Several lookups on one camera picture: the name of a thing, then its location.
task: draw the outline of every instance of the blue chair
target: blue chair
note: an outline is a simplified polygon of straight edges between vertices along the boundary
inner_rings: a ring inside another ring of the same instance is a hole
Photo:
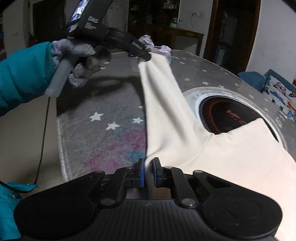
[[[243,81],[245,81],[247,84],[258,90],[259,92],[262,92],[263,87],[269,78],[269,76],[273,76],[276,79],[278,79],[288,90],[292,91],[293,93],[296,93],[296,87],[289,83],[285,78],[280,76],[278,73],[274,72],[272,69],[270,69],[266,77],[260,75],[257,72],[241,72],[238,74],[238,77],[241,78]]]

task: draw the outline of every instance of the glove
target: glove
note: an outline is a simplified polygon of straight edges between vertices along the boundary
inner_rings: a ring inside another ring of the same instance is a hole
[[[85,42],[77,39],[62,39],[52,42],[52,57],[57,69],[65,54],[80,57],[74,66],[68,80],[74,88],[82,87],[88,79],[101,69],[100,62],[105,59],[111,61],[111,54],[105,48],[98,46],[96,51]]]

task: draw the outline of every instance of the star-patterned tablecloth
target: star-patterned tablecloth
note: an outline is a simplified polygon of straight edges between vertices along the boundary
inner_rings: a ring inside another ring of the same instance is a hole
[[[114,173],[132,166],[146,153],[144,95],[134,61],[127,53],[112,54],[86,86],[65,86],[57,100],[62,173],[73,180],[96,170]],[[279,109],[227,70],[196,55],[173,50],[171,67],[182,92],[217,87],[237,92],[263,109],[280,126],[289,153],[296,139],[295,124],[279,118]]]

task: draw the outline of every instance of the tiled floor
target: tiled floor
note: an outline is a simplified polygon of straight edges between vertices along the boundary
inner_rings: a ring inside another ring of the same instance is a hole
[[[0,180],[33,183],[40,160],[48,98],[42,96],[0,117]],[[50,102],[44,155],[36,188],[30,194],[63,183],[59,162],[56,99]]]

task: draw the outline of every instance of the beige shirt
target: beige shirt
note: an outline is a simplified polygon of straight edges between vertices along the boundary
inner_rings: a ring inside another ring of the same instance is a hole
[[[152,54],[140,62],[144,88],[148,150],[146,182],[151,198],[163,192],[153,186],[151,160],[192,174],[203,170],[273,198],[282,208],[279,241],[296,241],[296,163],[275,140],[262,119],[228,133],[209,133],[196,119],[165,57]]]

